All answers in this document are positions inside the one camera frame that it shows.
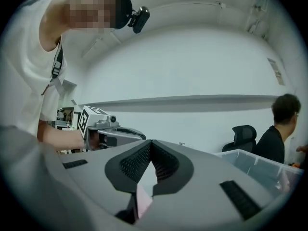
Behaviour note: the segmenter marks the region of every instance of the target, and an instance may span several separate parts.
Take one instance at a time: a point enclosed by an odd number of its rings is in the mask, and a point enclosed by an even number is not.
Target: black hair
[[[131,0],[116,0],[115,2],[115,23],[111,27],[121,29],[127,25],[131,18],[133,6]]]
[[[290,123],[295,113],[299,113],[301,103],[298,97],[292,94],[285,94],[278,97],[271,108],[275,123],[286,125]]]

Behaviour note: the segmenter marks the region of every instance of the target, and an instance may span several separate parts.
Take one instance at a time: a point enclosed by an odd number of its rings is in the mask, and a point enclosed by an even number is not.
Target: white t-shirt
[[[36,0],[13,15],[0,46],[0,125],[14,125],[37,136],[39,119],[54,121],[59,93],[49,85],[58,47],[43,50],[39,25],[52,0]],[[66,71],[63,59],[59,80]]]

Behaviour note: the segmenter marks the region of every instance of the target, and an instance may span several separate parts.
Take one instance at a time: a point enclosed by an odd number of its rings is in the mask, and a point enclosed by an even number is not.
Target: transparent plastic bin
[[[280,164],[243,150],[221,152],[215,155],[254,178],[274,198],[282,193],[293,191],[304,173],[302,169]]]

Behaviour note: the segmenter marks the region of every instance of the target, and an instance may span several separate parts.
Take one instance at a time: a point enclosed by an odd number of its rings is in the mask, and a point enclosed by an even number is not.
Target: black office chair
[[[234,141],[226,144],[222,152],[228,152],[236,149],[251,152],[256,145],[257,131],[250,125],[233,127]]]

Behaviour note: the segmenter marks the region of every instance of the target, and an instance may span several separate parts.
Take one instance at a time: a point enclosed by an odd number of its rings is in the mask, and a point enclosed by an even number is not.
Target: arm
[[[56,151],[84,148],[84,141],[80,131],[61,131],[47,124],[38,122],[38,140],[52,145]]]
[[[308,145],[305,145],[305,146],[299,146],[297,149],[296,149],[297,152],[304,152],[304,153],[307,153],[308,151]]]

